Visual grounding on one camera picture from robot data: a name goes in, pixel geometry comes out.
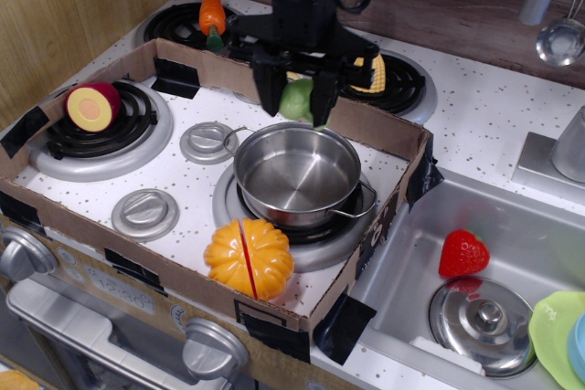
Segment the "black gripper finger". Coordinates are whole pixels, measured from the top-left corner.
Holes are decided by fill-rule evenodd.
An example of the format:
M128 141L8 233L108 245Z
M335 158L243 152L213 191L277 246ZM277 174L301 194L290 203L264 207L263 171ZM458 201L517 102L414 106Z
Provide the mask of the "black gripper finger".
M261 106L269 115L275 116L287 85L286 71L277 61L264 56L254 56L251 66Z
M315 128L324 127L338 96L338 73L334 70L322 70L313 77L313 89L310 95L310 112Z

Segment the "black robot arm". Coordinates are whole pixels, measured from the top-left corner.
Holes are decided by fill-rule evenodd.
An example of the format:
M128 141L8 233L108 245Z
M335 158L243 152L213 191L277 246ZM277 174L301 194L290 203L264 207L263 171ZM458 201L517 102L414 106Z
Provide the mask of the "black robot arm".
M339 9L358 14L370 1L350 7L342 0L271 0L268 15L229 18L229 55L249 62L267 113L277 114L289 72L313 80L310 112L316 127L327 124L341 88L371 85L378 46L337 19Z

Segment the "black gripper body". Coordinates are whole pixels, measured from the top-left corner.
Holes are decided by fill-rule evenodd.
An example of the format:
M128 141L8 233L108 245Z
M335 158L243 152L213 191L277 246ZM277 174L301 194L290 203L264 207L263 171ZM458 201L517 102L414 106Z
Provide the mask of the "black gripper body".
M340 0L271 1L267 15L228 20L232 57L305 75L332 69L347 84L373 81L378 46L341 25Z

